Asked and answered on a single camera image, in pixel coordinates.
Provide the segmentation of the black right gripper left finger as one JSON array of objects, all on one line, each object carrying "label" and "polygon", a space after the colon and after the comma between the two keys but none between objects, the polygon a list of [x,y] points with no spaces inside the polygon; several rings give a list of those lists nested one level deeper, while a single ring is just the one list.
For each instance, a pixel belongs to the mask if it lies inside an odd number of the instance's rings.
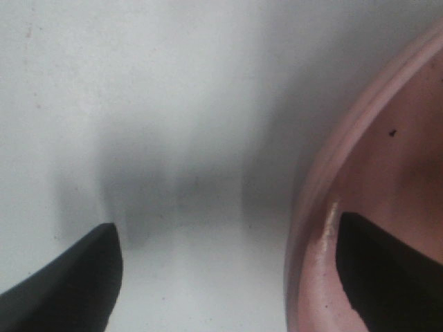
[{"label": "black right gripper left finger", "polygon": [[117,227],[100,224],[1,294],[1,330],[104,331],[122,279]]}]

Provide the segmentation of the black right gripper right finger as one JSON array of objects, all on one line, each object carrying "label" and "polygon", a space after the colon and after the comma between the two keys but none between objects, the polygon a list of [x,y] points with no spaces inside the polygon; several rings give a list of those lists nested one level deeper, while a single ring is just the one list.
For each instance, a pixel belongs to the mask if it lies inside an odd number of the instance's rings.
[{"label": "black right gripper right finger", "polygon": [[355,212],[341,215],[336,269],[369,331],[441,331],[442,265]]}]

